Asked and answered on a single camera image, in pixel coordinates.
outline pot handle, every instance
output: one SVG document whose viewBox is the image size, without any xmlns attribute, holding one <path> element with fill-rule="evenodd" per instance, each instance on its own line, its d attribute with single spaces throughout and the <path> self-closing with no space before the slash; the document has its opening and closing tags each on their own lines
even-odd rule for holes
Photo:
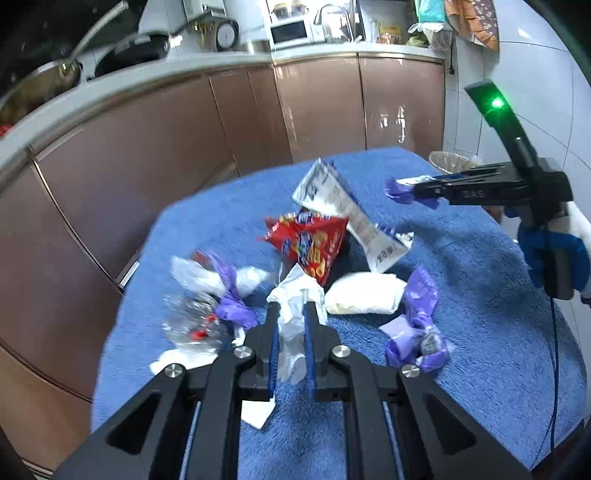
<svg viewBox="0 0 591 480">
<path fill-rule="evenodd" d="M 90 28 L 90 30 L 88 32 L 86 32 L 86 35 L 84 35 L 84 37 L 82 37 L 82 40 L 80 40 L 78 42 L 78 45 L 76 45 L 76 48 L 74 48 L 74 50 L 72 50 L 72 53 L 70 53 L 70 56 L 68 57 L 67 63 L 68 64 L 74 63 L 76 61 L 76 58 L 78 57 L 78 55 L 80 55 L 80 53 L 82 53 L 82 51 L 90 43 L 92 38 L 99 32 L 99 30 L 102 30 L 102 28 L 107 23 L 109 23 L 111 20 L 113 20 L 114 18 L 121 15 L 128 8 L 129 8 L 129 4 L 126 1 L 122 1 L 122 2 L 119 2 L 117 5 L 115 5 L 113 8 L 111 8 L 111 10 L 109 10 L 107 13 L 105 13 L 102 17 L 100 17 L 99 21 L 97 23 L 95 23 Z"/>
</svg>

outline wastebasket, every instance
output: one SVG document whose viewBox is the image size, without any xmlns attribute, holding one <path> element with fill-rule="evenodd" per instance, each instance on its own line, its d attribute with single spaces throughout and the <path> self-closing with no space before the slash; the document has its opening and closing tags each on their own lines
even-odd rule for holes
<svg viewBox="0 0 591 480">
<path fill-rule="evenodd" d="M 443 173 L 458 173 L 470 170 L 478 166 L 478 163 L 452 152 L 433 151 L 429 154 L 428 162 Z M 503 207 L 486 206 L 486 212 L 495 219 L 498 224 L 503 218 Z"/>
</svg>

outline cabinet door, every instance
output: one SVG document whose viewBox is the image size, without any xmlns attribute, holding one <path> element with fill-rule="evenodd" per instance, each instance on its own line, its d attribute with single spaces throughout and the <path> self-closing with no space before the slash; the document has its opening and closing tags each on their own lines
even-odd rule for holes
<svg viewBox="0 0 591 480">
<path fill-rule="evenodd" d="M 255 94 L 256 108 L 271 164 L 277 166 L 293 163 L 273 69 L 249 70 L 248 76 Z"/>
<path fill-rule="evenodd" d="M 212 75 L 213 94 L 240 175 L 271 166 L 246 70 Z"/>
<path fill-rule="evenodd" d="M 119 290 L 70 236 L 31 167 L 0 193 L 0 225 L 2 344 L 92 398 Z"/>
<path fill-rule="evenodd" d="M 443 66 L 359 59 L 368 148 L 402 147 L 427 158 L 443 142 Z"/>
<path fill-rule="evenodd" d="M 275 68 L 294 162 L 365 149 L 357 59 Z"/>
<path fill-rule="evenodd" d="M 66 218 L 113 278 L 160 211 L 230 158 L 208 78 L 108 110 L 38 156 Z"/>
<path fill-rule="evenodd" d="M 3 348 L 0 385 L 2 429 L 35 466 L 55 470 L 90 434 L 89 401 L 44 381 Z"/>
</svg>

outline microwave oven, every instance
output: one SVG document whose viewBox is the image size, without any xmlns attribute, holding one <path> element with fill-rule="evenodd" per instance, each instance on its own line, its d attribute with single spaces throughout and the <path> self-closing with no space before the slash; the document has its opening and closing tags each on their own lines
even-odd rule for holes
<svg viewBox="0 0 591 480">
<path fill-rule="evenodd" d="M 289 17 L 266 25 L 271 48 L 297 47 L 326 41 L 322 25 L 314 25 L 307 15 Z"/>
</svg>

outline pot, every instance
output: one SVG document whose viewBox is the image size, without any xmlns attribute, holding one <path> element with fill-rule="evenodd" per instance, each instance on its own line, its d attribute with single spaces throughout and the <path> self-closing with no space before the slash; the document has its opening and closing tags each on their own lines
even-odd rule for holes
<svg viewBox="0 0 591 480">
<path fill-rule="evenodd" d="M 147 61 L 163 59 L 170 49 L 170 35 L 166 32 L 133 34 L 119 42 L 95 69 L 95 77 Z"/>
<path fill-rule="evenodd" d="M 99 30 L 128 8 L 126 1 L 115 5 L 90 28 L 67 59 L 46 63 L 9 90 L 0 99 L 0 124 L 14 125 L 52 98 L 75 87 L 82 71 L 76 59 Z"/>
</svg>

